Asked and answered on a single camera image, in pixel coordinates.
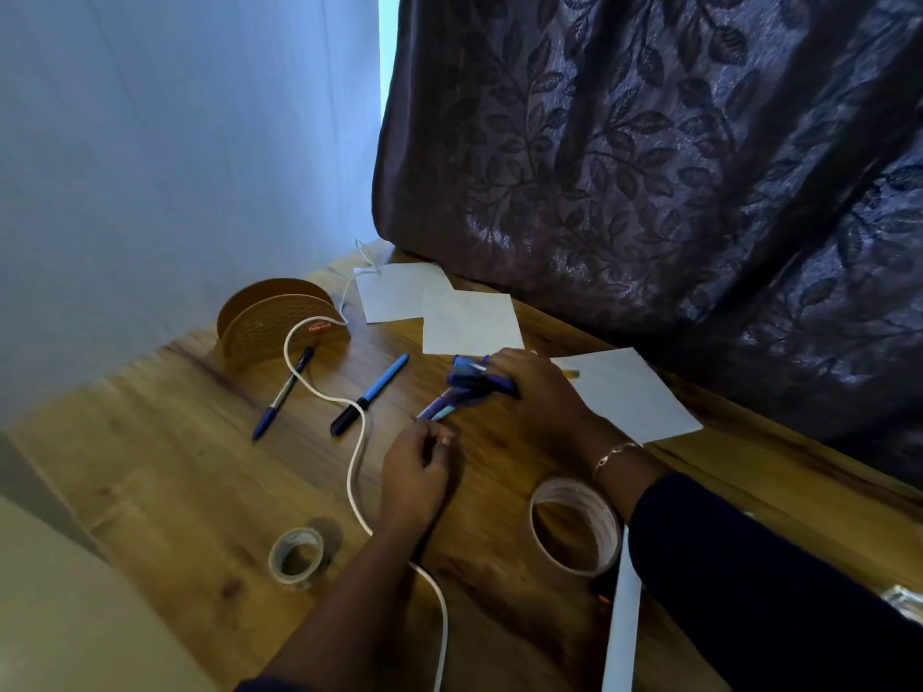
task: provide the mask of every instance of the tape roll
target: tape roll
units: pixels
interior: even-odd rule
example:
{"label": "tape roll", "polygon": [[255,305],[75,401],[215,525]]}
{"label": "tape roll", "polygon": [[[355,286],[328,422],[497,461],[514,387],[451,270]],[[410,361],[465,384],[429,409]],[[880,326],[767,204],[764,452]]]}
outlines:
{"label": "tape roll", "polygon": [[[535,508],[553,503],[571,507],[586,519],[596,542],[596,567],[576,570],[553,558],[536,533]],[[529,501],[525,519],[519,531],[520,551],[526,566],[541,580],[562,589],[579,589],[605,573],[616,563],[622,545],[622,530],[618,518],[606,499],[586,483],[570,478],[553,478],[536,488]]]}
{"label": "tape roll", "polygon": [[[307,568],[295,573],[284,573],[283,564],[294,549],[299,546],[313,546],[315,550],[314,558]],[[298,527],[285,532],[279,540],[273,544],[270,551],[270,573],[272,577],[284,585],[286,588],[293,590],[305,590],[311,587],[311,581],[317,574],[317,570],[324,563],[324,538],[320,532],[311,527]]]}

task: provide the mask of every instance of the gold bracelet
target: gold bracelet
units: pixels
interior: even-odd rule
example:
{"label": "gold bracelet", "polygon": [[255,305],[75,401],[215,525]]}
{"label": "gold bracelet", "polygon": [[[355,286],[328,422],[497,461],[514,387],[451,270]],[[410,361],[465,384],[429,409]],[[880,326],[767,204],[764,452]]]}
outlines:
{"label": "gold bracelet", "polygon": [[615,445],[611,449],[609,449],[608,453],[604,457],[599,459],[599,461],[596,462],[596,468],[593,469],[593,480],[594,481],[596,480],[596,474],[599,473],[599,469],[605,466],[610,458],[612,458],[616,454],[621,454],[623,451],[633,446],[639,449],[644,448],[637,442],[622,442],[620,445]]}

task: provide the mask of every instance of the wood grain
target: wood grain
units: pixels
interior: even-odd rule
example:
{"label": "wood grain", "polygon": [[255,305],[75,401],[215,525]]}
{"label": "wood grain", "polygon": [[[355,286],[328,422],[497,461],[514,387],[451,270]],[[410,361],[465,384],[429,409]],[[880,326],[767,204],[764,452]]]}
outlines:
{"label": "wood grain", "polygon": [[[377,243],[377,256],[390,253]],[[310,280],[337,300],[349,256]],[[457,288],[488,290],[453,278]],[[410,363],[372,408],[359,493],[377,512],[381,458],[445,386],[448,358],[422,356],[422,322],[365,325],[352,289],[352,340],[321,344],[309,371],[328,394],[357,397],[401,353]],[[552,356],[606,343],[515,303],[529,348]],[[346,500],[358,425],[339,440],[340,409],[296,387],[258,442],[264,407],[287,374],[272,360],[216,368],[213,332],[187,336],[33,413],[9,435],[212,677],[230,688],[259,672],[365,535]],[[874,591],[923,591],[923,495],[773,422],[665,374],[705,429],[654,451],[762,523]],[[608,613],[588,593],[532,578],[514,542],[529,495],[567,474],[529,445],[495,404],[457,413],[460,478],[423,555],[449,604],[444,688],[598,689]],[[287,593],[269,577],[275,539],[312,523],[339,543],[324,579]],[[439,643],[435,596],[408,576],[375,674],[382,689],[428,689]],[[662,608],[645,595],[636,689],[726,689]]]}

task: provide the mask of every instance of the dark curtain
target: dark curtain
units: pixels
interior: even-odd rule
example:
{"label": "dark curtain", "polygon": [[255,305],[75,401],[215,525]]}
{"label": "dark curtain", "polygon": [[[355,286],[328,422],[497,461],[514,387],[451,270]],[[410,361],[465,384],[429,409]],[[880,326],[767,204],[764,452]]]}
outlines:
{"label": "dark curtain", "polygon": [[401,0],[378,232],[923,487],[923,0]]}

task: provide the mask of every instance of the white cord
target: white cord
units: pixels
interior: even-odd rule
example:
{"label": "white cord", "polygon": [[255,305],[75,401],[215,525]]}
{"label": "white cord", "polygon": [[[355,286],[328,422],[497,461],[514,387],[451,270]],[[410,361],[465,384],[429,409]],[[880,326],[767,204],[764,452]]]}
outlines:
{"label": "white cord", "polygon": [[[355,241],[355,246],[356,246],[356,249],[359,251],[360,255],[362,255],[365,258],[365,261],[369,265],[371,265],[373,269],[372,271],[357,272],[354,275],[352,275],[352,278],[350,278],[346,282],[346,288],[343,290],[343,295],[342,295],[342,298],[340,299],[340,305],[337,307],[337,313],[340,313],[340,315],[342,315],[343,304],[346,302],[346,292],[349,290],[349,285],[352,284],[355,278],[363,274],[377,274],[378,273],[378,267],[375,265],[374,262],[372,262],[371,258],[363,250],[362,243],[358,239],[356,239]],[[298,331],[298,329],[302,325],[313,323],[316,320],[323,320],[328,323],[332,323],[333,325],[344,325],[344,326],[346,325],[340,320],[334,320],[333,318],[329,318],[325,315],[315,315],[314,317],[306,318],[305,320],[301,321],[300,323],[295,325],[291,330],[289,330],[289,334],[285,336],[285,344],[283,347],[283,357],[285,358],[285,365],[288,366],[289,371],[292,372],[292,375],[295,378],[297,378],[301,383],[303,383],[307,387],[307,389],[311,393],[316,395],[317,397],[323,398],[324,400],[329,400],[329,402],[331,403],[341,403],[343,405],[351,405],[356,410],[358,410],[359,418],[362,420],[362,426],[359,429],[359,439],[355,443],[355,449],[352,451],[352,458],[350,458],[349,460],[349,468],[346,470],[346,496],[349,498],[349,504],[350,504],[350,507],[352,508],[352,512],[355,514],[355,518],[359,520],[359,524],[362,525],[362,529],[364,529],[365,532],[369,536],[371,536],[372,528],[368,526],[368,523],[363,518],[362,513],[359,512],[359,505],[355,502],[355,496],[352,494],[352,484],[353,484],[353,476],[355,475],[355,467],[356,467],[356,464],[358,463],[359,453],[362,450],[363,441],[365,440],[365,411],[362,409],[362,406],[360,406],[354,400],[350,400],[349,398],[336,398],[330,395],[322,394],[313,385],[311,385],[310,383],[307,383],[307,379],[304,376],[302,376],[298,371],[295,371],[294,364],[292,363],[292,360],[289,358],[288,348],[289,348],[289,342],[292,340],[292,336],[294,336],[294,334]],[[446,598],[442,594],[442,589],[439,587],[439,585],[437,584],[437,582],[433,579],[431,575],[429,575],[425,570],[423,570],[416,563],[409,563],[408,566],[410,566],[410,568],[412,568],[417,573],[419,573],[420,576],[426,582],[428,582],[431,586],[433,586],[433,590],[436,592],[436,597],[439,600],[439,607],[442,608],[442,645],[439,647],[439,663],[436,667],[436,681],[433,684],[434,692],[438,692],[438,689],[442,686],[442,671],[446,666],[446,646],[449,644],[449,605],[446,605]]]}

